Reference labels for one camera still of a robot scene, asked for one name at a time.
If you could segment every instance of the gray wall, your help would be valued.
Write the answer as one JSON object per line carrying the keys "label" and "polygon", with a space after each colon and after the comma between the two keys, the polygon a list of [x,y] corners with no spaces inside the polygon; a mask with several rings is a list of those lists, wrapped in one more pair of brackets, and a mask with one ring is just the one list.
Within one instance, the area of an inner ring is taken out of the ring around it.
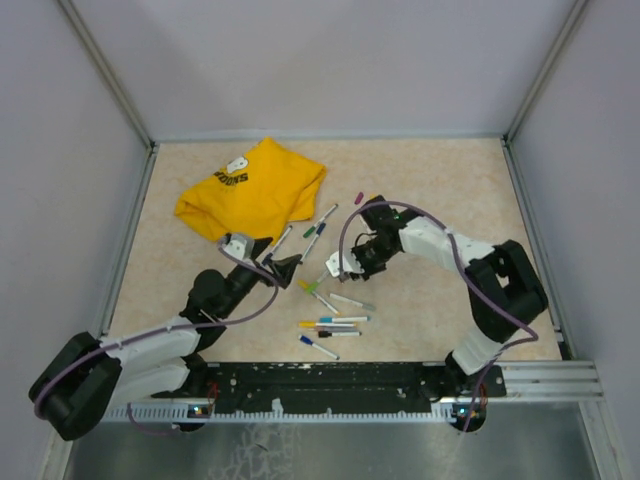
{"label": "gray wall", "polygon": [[592,2],[516,153],[580,356],[640,474],[640,3]]}
{"label": "gray wall", "polygon": [[0,476],[34,478],[27,390],[90,328],[145,152],[52,1],[0,4]]}
{"label": "gray wall", "polygon": [[75,0],[151,135],[501,134],[572,0]]}

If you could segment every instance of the beige table surface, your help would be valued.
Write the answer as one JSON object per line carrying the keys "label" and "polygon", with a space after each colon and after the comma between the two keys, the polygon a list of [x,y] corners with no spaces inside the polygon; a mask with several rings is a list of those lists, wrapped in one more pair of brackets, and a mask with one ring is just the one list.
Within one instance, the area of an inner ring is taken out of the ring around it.
{"label": "beige table surface", "polygon": [[[323,271],[337,248],[340,229],[356,207],[358,192],[382,194],[420,206],[460,233],[501,243],[509,238],[529,249],[509,173],[497,139],[402,139],[283,141],[284,146],[325,164],[328,175],[316,199],[316,218],[340,207],[296,278],[307,282]],[[227,274],[233,265],[215,246],[173,215],[176,200],[190,186],[251,148],[254,142],[161,145],[113,317],[111,335],[162,324],[184,308],[193,279],[202,270]],[[312,222],[294,224],[278,257],[301,253],[302,233]],[[348,245],[363,231],[354,222]],[[371,302],[373,320],[358,338],[322,339],[341,361],[443,360],[473,324],[460,278],[426,259],[398,254],[388,270],[369,281],[325,281],[319,290]],[[255,311],[271,289],[257,286],[231,318]],[[339,305],[343,314],[362,314]],[[208,361],[330,361],[301,344],[297,322],[330,312],[294,283],[257,319],[231,327],[201,352]],[[514,348],[505,360],[551,360],[560,354],[547,313],[532,327],[540,341]]]}

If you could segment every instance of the purple cable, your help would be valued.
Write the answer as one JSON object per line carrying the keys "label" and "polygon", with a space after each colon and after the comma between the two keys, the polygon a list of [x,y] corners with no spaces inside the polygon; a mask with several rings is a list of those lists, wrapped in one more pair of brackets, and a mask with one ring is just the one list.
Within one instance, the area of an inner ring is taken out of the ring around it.
{"label": "purple cable", "polygon": [[170,437],[178,433],[175,430],[150,430],[146,428],[142,424],[138,423],[135,418],[133,418],[133,410],[131,409],[130,403],[127,403],[127,418],[134,427],[136,427],[145,435],[151,435],[153,437]]}
{"label": "purple cable", "polygon": [[169,330],[167,330],[167,327],[158,327],[154,330],[149,330],[148,332],[140,333],[138,335],[134,335],[133,337],[126,338],[119,343],[112,343],[112,344],[100,347],[96,350],[93,350],[92,352],[84,355],[83,357],[80,357],[78,360],[73,362],[67,368],[62,370],[58,375],[53,377],[51,381],[44,386],[44,388],[40,391],[35,401],[33,402],[33,411],[36,414],[36,417],[40,419],[44,419],[44,416],[42,415],[42,404],[46,400],[51,390],[53,390],[53,387],[55,387],[64,377],[69,375],[71,372],[77,369],[80,365],[83,365],[84,363],[88,362],[89,360],[97,357],[102,353],[110,352],[111,350],[115,350],[116,348],[126,347],[133,343],[146,340],[147,338],[155,337],[156,335],[169,333],[173,330],[194,330],[194,329],[199,330],[201,328],[219,328],[223,326],[237,325],[239,323],[244,323],[244,322],[248,322],[249,320],[253,320],[257,316],[261,315],[267,308],[269,308],[275,301],[279,292],[278,282],[276,281],[276,279],[273,278],[272,275],[265,272],[264,270],[261,270],[249,263],[244,263],[243,261],[238,260],[237,258],[229,255],[227,252],[223,250],[224,245],[225,245],[224,238],[217,243],[218,251],[224,257],[226,257],[227,259],[231,260],[232,262],[238,265],[242,265],[243,267],[256,272],[259,275],[262,275],[264,278],[269,280],[269,282],[271,282],[271,284],[274,287],[274,290],[273,290],[273,295],[271,295],[271,298],[267,301],[267,303],[265,303],[262,307],[260,307],[258,310],[256,310],[252,314],[247,315],[246,317],[238,318],[237,320],[226,320],[223,322],[215,322],[215,323],[207,323],[207,324],[197,323],[197,324],[189,324],[189,325],[176,325],[174,327],[171,327]]}
{"label": "purple cable", "polygon": [[444,223],[442,223],[440,220],[438,220],[436,217],[431,215],[429,212],[427,212],[425,210],[422,210],[421,208],[415,207],[415,206],[413,206],[413,205],[411,205],[409,203],[396,202],[396,201],[392,201],[392,200],[365,203],[362,207],[358,208],[355,212],[353,212],[351,215],[349,215],[349,217],[347,218],[347,221],[345,222],[344,226],[342,227],[342,231],[340,232],[340,240],[339,240],[340,243],[338,244],[338,271],[339,271],[339,276],[340,277],[342,277],[342,275],[344,273],[344,262],[343,262],[343,259],[342,259],[342,255],[343,255],[343,252],[344,252],[344,240],[345,240],[345,237],[346,237],[346,234],[347,234],[347,229],[349,228],[349,224],[353,221],[353,219],[357,215],[359,215],[363,211],[368,210],[368,209],[370,209],[372,207],[378,207],[378,206],[397,206],[397,207],[404,207],[404,208],[407,208],[409,210],[413,210],[414,212],[418,213],[419,215],[429,219],[436,227],[438,227],[440,230],[445,232],[447,237],[449,238],[449,242],[451,243],[451,250],[452,250],[452,253],[453,253],[453,259],[455,261],[456,268],[458,270],[458,273],[460,274],[460,277],[462,277],[462,280],[464,280],[464,283],[467,284],[467,287],[469,287],[469,289],[480,300],[482,300],[489,308],[491,308],[494,312],[496,312],[497,314],[499,314],[500,316],[502,316],[503,318],[505,318],[509,322],[513,323],[516,327],[521,328],[522,330],[524,330],[525,332],[527,332],[530,335],[529,338],[521,338],[519,340],[514,340],[513,342],[509,342],[509,343],[506,343],[505,345],[503,345],[502,348],[496,354],[496,356],[491,361],[489,361],[485,365],[485,367],[483,368],[482,372],[480,373],[480,376],[478,377],[478,381],[476,382],[476,385],[473,388],[473,393],[471,394],[471,403],[469,404],[469,412],[470,412],[470,414],[467,416],[467,420],[464,423],[464,428],[462,429],[463,432],[466,432],[467,429],[469,428],[469,422],[471,421],[471,412],[473,412],[473,407],[475,406],[476,398],[478,397],[478,394],[480,393],[480,386],[482,385],[482,383],[484,381],[484,378],[486,377],[486,375],[489,372],[489,370],[491,369],[491,367],[498,360],[498,357],[500,355],[502,355],[502,353],[505,350],[508,350],[511,347],[515,347],[516,345],[521,345],[523,343],[536,342],[536,341],[538,341],[538,339],[540,337],[538,336],[538,334],[529,325],[527,325],[526,323],[523,323],[522,321],[518,320],[516,317],[511,315],[509,312],[507,312],[504,309],[502,309],[493,300],[491,300],[489,297],[487,297],[471,281],[471,279],[467,276],[467,274],[464,271],[464,265],[462,264],[462,259],[460,258],[460,253],[458,252],[458,244],[456,242],[456,239],[453,236],[453,234],[450,233],[450,231],[447,228],[447,226]]}

